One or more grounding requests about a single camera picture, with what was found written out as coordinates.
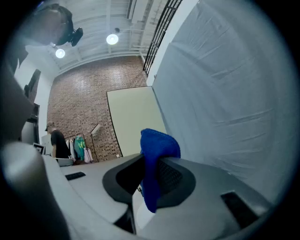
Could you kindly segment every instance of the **ceiling light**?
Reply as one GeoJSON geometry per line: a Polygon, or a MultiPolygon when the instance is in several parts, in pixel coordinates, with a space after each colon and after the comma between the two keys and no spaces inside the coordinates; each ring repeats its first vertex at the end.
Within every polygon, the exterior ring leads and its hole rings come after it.
{"type": "Polygon", "coordinates": [[[57,51],[55,53],[56,57],[58,57],[58,58],[63,58],[65,56],[65,54],[66,53],[63,49],[57,49],[57,51]]]}
{"type": "Polygon", "coordinates": [[[119,38],[115,34],[108,35],[108,37],[106,38],[107,43],[110,45],[116,44],[118,42],[118,40],[119,40],[119,38]]]}

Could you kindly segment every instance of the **brick wall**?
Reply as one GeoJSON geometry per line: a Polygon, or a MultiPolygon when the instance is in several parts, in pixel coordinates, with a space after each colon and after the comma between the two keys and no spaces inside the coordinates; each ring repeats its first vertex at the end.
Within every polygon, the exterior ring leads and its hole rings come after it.
{"type": "Polygon", "coordinates": [[[90,132],[99,123],[93,137],[99,161],[121,154],[113,130],[107,91],[146,86],[140,57],[99,60],[73,68],[54,79],[47,120],[53,121],[65,137],[83,133],[93,158],[90,132]]]}

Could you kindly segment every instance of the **black metal railing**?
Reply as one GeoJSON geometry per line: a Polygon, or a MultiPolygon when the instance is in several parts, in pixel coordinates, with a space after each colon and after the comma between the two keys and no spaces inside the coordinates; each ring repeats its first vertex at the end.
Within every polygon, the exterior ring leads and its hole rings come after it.
{"type": "Polygon", "coordinates": [[[143,70],[146,72],[146,74],[149,74],[149,71],[151,69],[151,66],[154,62],[156,53],[158,52],[159,46],[165,36],[165,31],[168,29],[168,26],[175,14],[175,12],[178,9],[178,6],[182,0],[168,0],[168,2],[165,5],[165,8],[160,16],[160,19],[157,23],[153,39],[151,41],[147,57],[145,60],[144,68],[143,70]]]}

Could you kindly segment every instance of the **black rectangular slot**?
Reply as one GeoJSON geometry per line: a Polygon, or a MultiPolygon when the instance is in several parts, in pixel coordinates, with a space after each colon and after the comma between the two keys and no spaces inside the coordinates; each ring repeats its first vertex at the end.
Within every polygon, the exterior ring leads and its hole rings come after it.
{"type": "Polygon", "coordinates": [[[240,199],[235,192],[221,195],[222,200],[241,228],[245,228],[258,219],[257,215],[240,199]]]}
{"type": "Polygon", "coordinates": [[[85,174],[83,172],[75,172],[75,173],[66,175],[66,178],[68,181],[70,181],[70,180],[73,180],[76,178],[81,178],[83,176],[85,176],[85,174]]]}

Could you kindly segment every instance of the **person in black shirt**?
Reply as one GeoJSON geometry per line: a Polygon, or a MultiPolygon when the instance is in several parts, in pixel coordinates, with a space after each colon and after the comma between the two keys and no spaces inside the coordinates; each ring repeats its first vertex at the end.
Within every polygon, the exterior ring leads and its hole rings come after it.
{"type": "Polygon", "coordinates": [[[54,127],[53,122],[48,122],[46,131],[51,134],[51,144],[53,147],[53,158],[69,158],[70,149],[67,147],[64,135],[54,127]]]}

